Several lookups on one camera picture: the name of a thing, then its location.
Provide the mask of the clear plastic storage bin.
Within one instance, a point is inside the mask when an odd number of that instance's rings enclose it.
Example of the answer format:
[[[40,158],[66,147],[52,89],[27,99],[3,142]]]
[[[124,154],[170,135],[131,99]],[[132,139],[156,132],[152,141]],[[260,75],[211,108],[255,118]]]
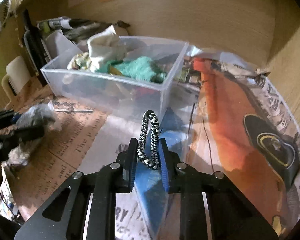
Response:
[[[47,84],[56,96],[76,100],[85,106],[126,120],[140,122],[147,110],[153,110],[160,120],[163,119],[170,103],[173,80],[181,73],[183,67],[188,42],[144,36],[121,36],[120,40],[127,47],[127,59],[150,57],[167,72],[165,81],[157,84],[111,74],[68,70],[68,63],[77,55],[69,50],[41,69]],[[143,102],[121,100],[127,86],[145,87],[157,90],[160,94]]]

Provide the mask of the floral fabric scrunchie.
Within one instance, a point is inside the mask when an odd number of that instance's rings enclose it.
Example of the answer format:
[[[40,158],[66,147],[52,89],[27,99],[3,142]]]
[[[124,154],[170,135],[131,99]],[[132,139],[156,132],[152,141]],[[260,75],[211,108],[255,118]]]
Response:
[[[67,65],[68,70],[89,70],[91,67],[91,59],[88,52],[75,55]]]

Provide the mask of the grey glittery pouch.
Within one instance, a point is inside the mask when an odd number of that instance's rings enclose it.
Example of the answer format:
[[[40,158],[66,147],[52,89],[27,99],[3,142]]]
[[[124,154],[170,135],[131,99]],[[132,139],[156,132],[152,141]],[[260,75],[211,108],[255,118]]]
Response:
[[[58,119],[52,101],[30,107],[16,123],[16,131],[21,132],[18,146],[8,154],[8,163],[12,166],[28,165],[31,155],[38,148],[43,138],[51,131],[60,131]]]

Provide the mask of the white sock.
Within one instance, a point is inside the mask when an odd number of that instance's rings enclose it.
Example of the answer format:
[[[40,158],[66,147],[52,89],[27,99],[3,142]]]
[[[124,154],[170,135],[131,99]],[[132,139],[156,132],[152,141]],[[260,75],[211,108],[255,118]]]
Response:
[[[108,61],[122,60],[127,54],[127,47],[121,43],[114,25],[88,38],[87,46],[91,61],[89,70],[93,73],[100,72]]]

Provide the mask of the red fabric pouch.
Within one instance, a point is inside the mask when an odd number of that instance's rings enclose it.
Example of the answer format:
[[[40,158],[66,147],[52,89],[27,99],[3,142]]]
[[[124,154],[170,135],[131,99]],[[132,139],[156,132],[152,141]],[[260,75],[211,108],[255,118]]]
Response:
[[[121,100],[143,102],[155,98],[160,93],[157,90],[153,90],[145,87],[127,86],[125,87],[125,91],[122,94],[123,97]]]

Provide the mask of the vintage newspaper print mat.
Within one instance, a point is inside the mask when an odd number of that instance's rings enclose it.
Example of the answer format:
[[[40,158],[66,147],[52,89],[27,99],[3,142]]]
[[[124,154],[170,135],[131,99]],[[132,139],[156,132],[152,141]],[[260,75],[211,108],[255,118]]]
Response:
[[[197,171],[221,171],[260,211],[279,239],[300,219],[300,128],[270,80],[236,65],[185,59],[202,83],[173,86],[160,124],[168,148]],[[95,112],[61,114],[29,165],[8,172],[25,219],[74,170],[93,173],[113,161],[140,133],[140,119]]]

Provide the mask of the rolled magazine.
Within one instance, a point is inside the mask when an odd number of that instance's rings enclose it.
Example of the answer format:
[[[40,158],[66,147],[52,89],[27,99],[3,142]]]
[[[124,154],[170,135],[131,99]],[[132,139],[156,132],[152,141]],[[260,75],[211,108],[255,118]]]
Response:
[[[49,32],[51,30],[58,29],[72,30],[84,25],[89,25],[91,23],[93,23],[93,21],[81,18],[58,17],[38,21],[37,28],[43,32]]]

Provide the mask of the green knitted pouch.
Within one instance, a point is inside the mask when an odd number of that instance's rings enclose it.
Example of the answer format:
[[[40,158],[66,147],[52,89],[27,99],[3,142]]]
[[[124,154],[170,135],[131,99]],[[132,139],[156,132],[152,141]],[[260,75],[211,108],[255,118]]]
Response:
[[[161,84],[167,77],[167,72],[150,57],[141,56],[134,60],[109,60],[101,64],[97,73],[110,74],[114,70],[115,75],[120,72],[121,76],[129,77],[137,81],[146,81]]]

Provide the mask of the white paper sheet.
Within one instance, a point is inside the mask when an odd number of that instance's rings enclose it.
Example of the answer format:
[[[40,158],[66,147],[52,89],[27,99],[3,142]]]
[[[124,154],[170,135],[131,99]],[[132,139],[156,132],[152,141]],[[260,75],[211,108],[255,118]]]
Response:
[[[61,30],[56,30],[48,35],[45,39],[45,44],[51,59],[54,59],[69,50],[74,51],[77,54],[82,53],[82,50],[66,38]]]

